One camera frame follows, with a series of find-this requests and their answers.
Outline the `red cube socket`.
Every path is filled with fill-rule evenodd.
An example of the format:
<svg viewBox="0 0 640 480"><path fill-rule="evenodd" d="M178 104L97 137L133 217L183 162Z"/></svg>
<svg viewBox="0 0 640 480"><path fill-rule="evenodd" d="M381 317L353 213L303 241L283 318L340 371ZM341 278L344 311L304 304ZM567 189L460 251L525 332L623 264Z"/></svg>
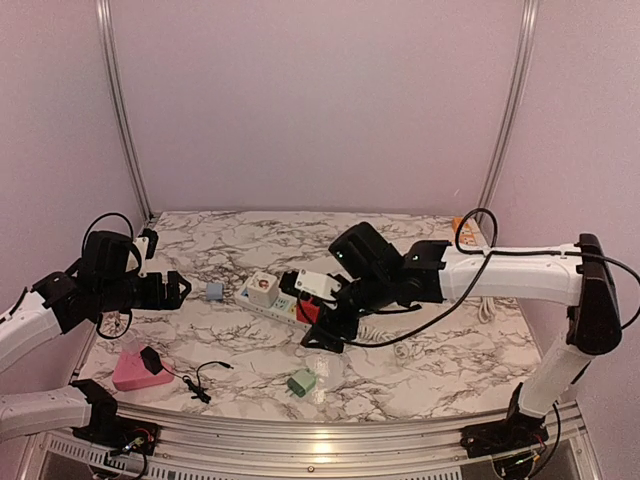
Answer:
<svg viewBox="0 0 640 480"><path fill-rule="evenodd" d="M321 313L323 302L316 297L299 297L296 300L296 320L307 325L314 325Z"/></svg>

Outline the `light blue plug adapter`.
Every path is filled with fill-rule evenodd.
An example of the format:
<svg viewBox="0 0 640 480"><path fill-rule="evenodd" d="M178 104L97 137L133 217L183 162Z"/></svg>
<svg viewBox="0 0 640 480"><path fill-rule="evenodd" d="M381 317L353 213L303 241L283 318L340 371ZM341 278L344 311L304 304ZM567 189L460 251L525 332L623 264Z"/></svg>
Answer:
<svg viewBox="0 0 640 480"><path fill-rule="evenodd" d="M208 301L222 301L224 299L224 284L211 282L206 285L205 297Z"/></svg>

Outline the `white multicolour power strip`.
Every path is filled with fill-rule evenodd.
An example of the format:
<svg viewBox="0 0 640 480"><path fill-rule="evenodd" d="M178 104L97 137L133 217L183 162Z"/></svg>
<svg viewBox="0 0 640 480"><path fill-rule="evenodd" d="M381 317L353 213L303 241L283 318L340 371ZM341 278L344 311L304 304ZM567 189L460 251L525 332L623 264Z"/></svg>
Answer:
<svg viewBox="0 0 640 480"><path fill-rule="evenodd" d="M252 303L247 289L242 287L234 294L234 300L238 306L271 320L304 330L311 328L310 324L298 319L296 299L288 294L280 293L270 307L263 307Z"/></svg>

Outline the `green plug adapter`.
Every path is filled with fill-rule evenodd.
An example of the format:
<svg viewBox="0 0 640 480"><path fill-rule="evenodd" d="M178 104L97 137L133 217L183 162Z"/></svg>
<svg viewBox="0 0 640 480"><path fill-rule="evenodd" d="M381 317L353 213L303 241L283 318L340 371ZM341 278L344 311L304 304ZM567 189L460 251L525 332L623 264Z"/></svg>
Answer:
<svg viewBox="0 0 640 480"><path fill-rule="evenodd" d="M316 385L316 375L309 369L301 369L292 374L286 382L290 392L298 398L306 396Z"/></svg>

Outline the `black power adapter with cable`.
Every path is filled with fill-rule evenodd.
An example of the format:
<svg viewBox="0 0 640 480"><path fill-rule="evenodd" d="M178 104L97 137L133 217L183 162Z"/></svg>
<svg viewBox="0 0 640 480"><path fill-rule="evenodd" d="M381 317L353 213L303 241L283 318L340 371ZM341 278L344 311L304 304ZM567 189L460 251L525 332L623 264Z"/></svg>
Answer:
<svg viewBox="0 0 640 480"><path fill-rule="evenodd" d="M172 371L161 360L159 353L152 347L145 347L140 352L140 358L147 371L153 375L159 375L160 373L167 373L171 377L179 379L192 393L192 399L197 399L204 404L209 404L212 397L207 393L207 389L203 386L201 378L201 371L214 366L219 366L224 369L233 370L234 367L227 362L213 360L202 363L195 370L195 378L192 378L188 374L179 374Z"/></svg>

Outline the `white cube adapter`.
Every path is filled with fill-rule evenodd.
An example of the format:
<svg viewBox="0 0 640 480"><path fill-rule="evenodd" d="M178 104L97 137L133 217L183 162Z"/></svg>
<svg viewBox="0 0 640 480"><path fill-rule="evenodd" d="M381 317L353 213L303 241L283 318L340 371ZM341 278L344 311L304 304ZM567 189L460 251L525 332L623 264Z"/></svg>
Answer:
<svg viewBox="0 0 640 480"><path fill-rule="evenodd" d="M270 308L279 295L279 279L270 273L257 271L246 285L249 302L263 308Z"/></svg>

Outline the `pink triangular power strip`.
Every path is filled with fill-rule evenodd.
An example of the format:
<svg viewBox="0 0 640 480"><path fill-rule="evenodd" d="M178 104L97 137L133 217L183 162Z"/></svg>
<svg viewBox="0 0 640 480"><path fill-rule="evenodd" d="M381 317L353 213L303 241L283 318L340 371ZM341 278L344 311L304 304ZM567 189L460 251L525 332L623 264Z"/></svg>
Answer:
<svg viewBox="0 0 640 480"><path fill-rule="evenodd" d="M140 352L138 355L121 352L112 375L112 383L118 391L140 390L169 384L173 381L174 377L167 373L153 375L147 371L140 358Z"/></svg>

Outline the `orange power strip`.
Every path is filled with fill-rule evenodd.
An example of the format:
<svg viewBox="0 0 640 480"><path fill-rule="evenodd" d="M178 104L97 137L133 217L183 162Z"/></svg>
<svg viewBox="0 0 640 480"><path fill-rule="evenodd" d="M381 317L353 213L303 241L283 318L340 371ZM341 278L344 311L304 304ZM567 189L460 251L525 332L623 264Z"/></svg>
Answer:
<svg viewBox="0 0 640 480"><path fill-rule="evenodd" d="M464 246L477 246L476 230L469 222L462 223L462 220L462 217L454 217L452 220L454 234L459 237L458 243Z"/></svg>

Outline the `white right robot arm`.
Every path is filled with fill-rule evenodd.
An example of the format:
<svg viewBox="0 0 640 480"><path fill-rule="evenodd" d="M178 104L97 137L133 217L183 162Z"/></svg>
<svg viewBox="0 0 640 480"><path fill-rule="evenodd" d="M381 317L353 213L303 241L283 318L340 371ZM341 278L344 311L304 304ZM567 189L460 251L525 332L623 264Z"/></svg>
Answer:
<svg viewBox="0 0 640 480"><path fill-rule="evenodd" d="M616 349L623 326L614 259L599 238L580 234L574 243L548 247L465 248L456 241L420 240L405 254L369 223L361 222L329 248L347 277L303 270L296 288L322 301L315 333L340 344L355 342L359 321L396 304L450 303L471 297L515 299L545 347L536 371L516 396L516 409L501 419L495 438L515 448L534 431L534 419L598 356Z"/></svg>

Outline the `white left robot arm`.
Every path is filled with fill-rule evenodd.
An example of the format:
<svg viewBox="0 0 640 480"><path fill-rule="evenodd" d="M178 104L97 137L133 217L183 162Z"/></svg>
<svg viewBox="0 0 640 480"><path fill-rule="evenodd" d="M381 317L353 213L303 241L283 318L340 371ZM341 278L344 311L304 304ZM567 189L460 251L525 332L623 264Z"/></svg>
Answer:
<svg viewBox="0 0 640 480"><path fill-rule="evenodd" d="M80 257L23 289L1 315L1 379L27 376L25 387L1 388L1 439L69 428L88 442L147 451L156 426L119 416L115 398L97 381L73 380L62 347L109 314L132 323L137 311L182 307L191 284L179 272L148 269L158 242L107 230L86 234Z"/></svg>

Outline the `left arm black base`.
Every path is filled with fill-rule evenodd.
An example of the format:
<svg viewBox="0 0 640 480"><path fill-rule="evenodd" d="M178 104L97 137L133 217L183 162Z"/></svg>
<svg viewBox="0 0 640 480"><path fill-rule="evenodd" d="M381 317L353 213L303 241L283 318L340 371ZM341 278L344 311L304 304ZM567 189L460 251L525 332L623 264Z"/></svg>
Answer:
<svg viewBox="0 0 640 480"><path fill-rule="evenodd" d="M90 406L89 419L72 428L76 438L109 447L113 455L154 453L159 433L156 423L119 416L115 398L93 380L76 380L71 386L84 395Z"/></svg>

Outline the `aluminium front rail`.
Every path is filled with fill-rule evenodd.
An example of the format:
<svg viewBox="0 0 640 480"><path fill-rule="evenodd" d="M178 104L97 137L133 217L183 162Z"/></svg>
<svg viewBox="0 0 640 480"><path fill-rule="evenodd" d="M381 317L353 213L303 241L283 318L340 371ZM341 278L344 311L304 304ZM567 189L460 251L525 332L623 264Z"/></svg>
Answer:
<svg viewBox="0 0 640 480"><path fill-rule="evenodd" d="M561 442L533 479L604 479L576 402L558 407ZM500 479L491 457L471 459L463 427L506 413L366 423L267 421L121 404L123 416L157 423L149 479ZM139 456L104 465L107 449L67 430L32 436L17 479L82 479L91 467L120 474Z"/></svg>

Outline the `left aluminium frame post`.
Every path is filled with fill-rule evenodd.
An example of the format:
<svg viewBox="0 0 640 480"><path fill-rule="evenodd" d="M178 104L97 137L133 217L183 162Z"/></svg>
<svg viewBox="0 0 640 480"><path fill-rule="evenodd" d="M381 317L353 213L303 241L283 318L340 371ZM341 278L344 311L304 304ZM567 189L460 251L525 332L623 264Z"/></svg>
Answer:
<svg viewBox="0 0 640 480"><path fill-rule="evenodd" d="M153 211L147 189L144 184L142 169L139 163L134 137L128 118L118 64L111 2L108 0L97 0L96 14L106 77L109 84L111 102L124 153L125 164L129 172L133 193L141 216L145 222L148 222L153 219Z"/></svg>

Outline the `aluminium frame post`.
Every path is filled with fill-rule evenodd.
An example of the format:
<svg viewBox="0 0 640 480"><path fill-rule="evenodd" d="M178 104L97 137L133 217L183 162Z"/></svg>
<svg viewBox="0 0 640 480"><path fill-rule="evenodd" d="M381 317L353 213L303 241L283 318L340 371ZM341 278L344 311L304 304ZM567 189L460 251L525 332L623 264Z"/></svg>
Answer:
<svg viewBox="0 0 640 480"><path fill-rule="evenodd" d="M128 118L118 64L111 2L108 0L97 0L96 14L106 77L109 84L111 102L124 153L125 164L129 172L133 193L141 216L145 222L148 222L153 219L153 211L147 189L144 184L142 169L139 163L134 137Z"/></svg>
<svg viewBox="0 0 640 480"><path fill-rule="evenodd" d="M540 2L538 0L526 0L523 2L516 55L506 103L489 161L489 167L477 203L477 206L481 208L489 208L491 206L497 191L501 172L506 163L511 136L530 69L539 7Z"/></svg>

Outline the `right aluminium frame post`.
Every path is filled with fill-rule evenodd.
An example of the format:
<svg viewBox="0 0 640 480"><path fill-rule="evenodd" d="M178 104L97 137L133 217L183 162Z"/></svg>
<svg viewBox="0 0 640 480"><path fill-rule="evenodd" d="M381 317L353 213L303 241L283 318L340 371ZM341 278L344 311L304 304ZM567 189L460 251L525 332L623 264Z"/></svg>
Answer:
<svg viewBox="0 0 640 480"><path fill-rule="evenodd" d="M506 163L511 136L530 69L539 7L540 2L538 0L526 0L523 2L516 55L506 103L489 161L489 167L477 203L477 206L481 208L489 208L491 206L497 191L501 172Z"/></svg>

